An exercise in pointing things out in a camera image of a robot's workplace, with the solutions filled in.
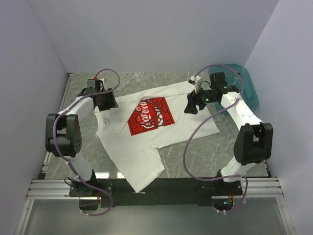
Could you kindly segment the white t-shirt red print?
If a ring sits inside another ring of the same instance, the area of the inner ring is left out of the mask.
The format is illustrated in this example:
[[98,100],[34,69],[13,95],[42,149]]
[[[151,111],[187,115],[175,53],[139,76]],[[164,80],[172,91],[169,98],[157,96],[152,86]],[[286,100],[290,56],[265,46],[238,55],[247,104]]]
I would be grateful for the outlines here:
[[158,150],[219,132],[208,109],[184,112],[194,86],[187,81],[116,98],[118,108],[95,108],[99,137],[105,151],[136,193],[164,170]]

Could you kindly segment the teal plastic bin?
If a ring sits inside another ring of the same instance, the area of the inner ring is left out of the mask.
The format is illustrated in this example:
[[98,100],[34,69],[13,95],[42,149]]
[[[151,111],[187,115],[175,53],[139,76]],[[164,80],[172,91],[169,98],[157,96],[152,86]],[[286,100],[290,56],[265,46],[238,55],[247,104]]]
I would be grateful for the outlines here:
[[[230,67],[231,69],[236,71],[236,73],[242,78],[242,81],[244,83],[244,92],[242,94],[243,100],[251,109],[251,111],[254,112],[259,106],[259,100],[248,71],[243,66],[238,64],[225,64],[225,66]],[[225,74],[225,80],[227,84],[234,85],[239,91],[241,91],[241,83],[234,72],[220,66],[210,67],[208,69],[209,75],[217,72],[223,72]]]

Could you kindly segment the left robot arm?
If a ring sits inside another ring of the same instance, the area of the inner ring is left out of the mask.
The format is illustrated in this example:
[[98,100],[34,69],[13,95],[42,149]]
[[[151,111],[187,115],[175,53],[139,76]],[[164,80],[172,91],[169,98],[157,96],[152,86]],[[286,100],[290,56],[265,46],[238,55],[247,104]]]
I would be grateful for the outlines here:
[[49,114],[45,124],[45,148],[47,152],[62,158],[74,176],[71,189],[87,197],[94,196],[98,182],[94,170],[81,154],[82,136],[80,121],[95,108],[100,111],[117,108],[111,88],[106,88],[102,79],[88,79],[76,99],[57,114]]

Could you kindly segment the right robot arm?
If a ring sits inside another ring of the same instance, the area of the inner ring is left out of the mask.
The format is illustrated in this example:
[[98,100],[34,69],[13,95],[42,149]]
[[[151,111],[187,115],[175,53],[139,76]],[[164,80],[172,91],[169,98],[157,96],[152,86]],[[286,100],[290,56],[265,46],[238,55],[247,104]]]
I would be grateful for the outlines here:
[[210,87],[201,87],[204,82],[199,76],[192,76],[188,82],[195,86],[187,96],[186,114],[196,115],[208,103],[219,103],[227,111],[238,128],[238,135],[233,147],[233,158],[218,171],[214,178],[215,191],[226,195],[235,188],[238,181],[253,166],[271,156],[273,126],[262,122],[248,107],[242,98],[243,90],[229,85],[224,72],[210,75]]

